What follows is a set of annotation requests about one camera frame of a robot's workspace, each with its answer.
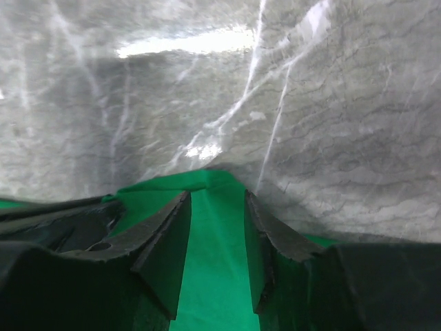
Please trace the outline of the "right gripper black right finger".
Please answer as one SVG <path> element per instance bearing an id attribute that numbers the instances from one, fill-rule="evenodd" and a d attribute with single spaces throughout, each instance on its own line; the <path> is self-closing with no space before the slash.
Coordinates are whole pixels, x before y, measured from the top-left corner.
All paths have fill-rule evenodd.
<path id="1" fill-rule="evenodd" d="M 323 247 L 245 193 L 252 308 L 261 330 L 439 330 L 440 245 Z"/>

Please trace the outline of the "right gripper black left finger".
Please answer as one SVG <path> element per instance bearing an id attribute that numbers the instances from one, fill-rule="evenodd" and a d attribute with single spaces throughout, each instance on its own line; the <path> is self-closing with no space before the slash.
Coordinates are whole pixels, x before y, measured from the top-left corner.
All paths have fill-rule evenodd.
<path id="1" fill-rule="evenodd" d="M 11 201 L 1 210 L 2 330 L 168 330 L 192 200 L 182 192 L 117 232 L 120 201 Z"/>

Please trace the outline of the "green t shirt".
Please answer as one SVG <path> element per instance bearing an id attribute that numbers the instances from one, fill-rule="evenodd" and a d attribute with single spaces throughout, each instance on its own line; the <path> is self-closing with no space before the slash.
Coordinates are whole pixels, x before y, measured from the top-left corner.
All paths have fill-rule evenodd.
<path id="1" fill-rule="evenodd" d="M 100 198 L 120 201 L 122 232 L 188 192 L 192 218 L 178 310 L 168 330 L 261 330 L 252 308 L 245 245 L 245 193 L 232 175 L 198 170 L 138 183 Z"/>

